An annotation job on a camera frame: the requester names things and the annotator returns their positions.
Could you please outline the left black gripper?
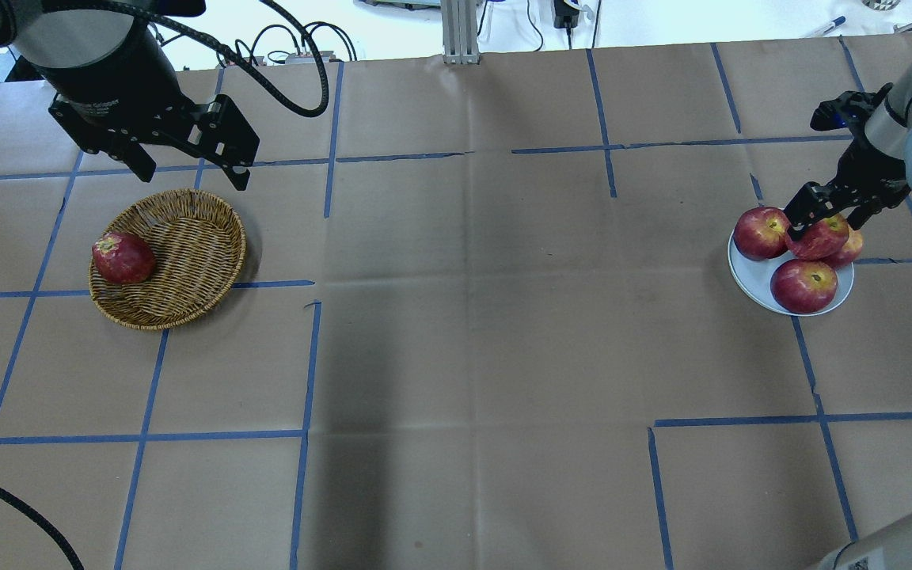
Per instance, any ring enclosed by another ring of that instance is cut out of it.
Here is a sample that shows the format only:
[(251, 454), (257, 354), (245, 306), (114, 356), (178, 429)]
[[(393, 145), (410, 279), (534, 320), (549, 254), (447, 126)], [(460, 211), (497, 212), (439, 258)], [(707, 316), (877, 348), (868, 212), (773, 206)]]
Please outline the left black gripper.
[(123, 162), (143, 183), (157, 163), (145, 145), (168, 146), (220, 166), (236, 191), (249, 187), (256, 131), (227, 95), (196, 104), (148, 32), (126, 32), (105, 55), (74, 67), (37, 64), (55, 88), (48, 112), (86, 153)]

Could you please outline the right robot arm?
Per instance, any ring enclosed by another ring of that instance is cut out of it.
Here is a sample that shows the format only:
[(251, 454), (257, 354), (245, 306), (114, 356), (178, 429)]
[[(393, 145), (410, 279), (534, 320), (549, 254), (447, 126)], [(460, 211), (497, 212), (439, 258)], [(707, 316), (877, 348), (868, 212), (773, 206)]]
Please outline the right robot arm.
[[(849, 91), (822, 102), (811, 127), (820, 132), (846, 127), (852, 141), (833, 180), (804, 184), (785, 207), (793, 238), (842, 211), (849, 211), (851, 226), (862, 227), (912, 193), (912, 64), (876, 93)], [(912, 513), (834, 549), (815, 567), (912, 569)]]

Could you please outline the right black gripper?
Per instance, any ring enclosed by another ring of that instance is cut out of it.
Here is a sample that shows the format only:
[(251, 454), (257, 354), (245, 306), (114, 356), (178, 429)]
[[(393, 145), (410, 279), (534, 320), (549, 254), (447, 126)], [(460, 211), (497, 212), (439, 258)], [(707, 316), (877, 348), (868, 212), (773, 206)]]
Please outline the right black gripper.
[(788, 236), (801, 241), (824, 218), (848, 212), (852, 230), (861, 230), (872, 216), (897, 208), (910, 194), (903, 160), (892, 158), (865, 135), (855, 135), (838, 160), (829, 183), (804, 184), (783, 212)]

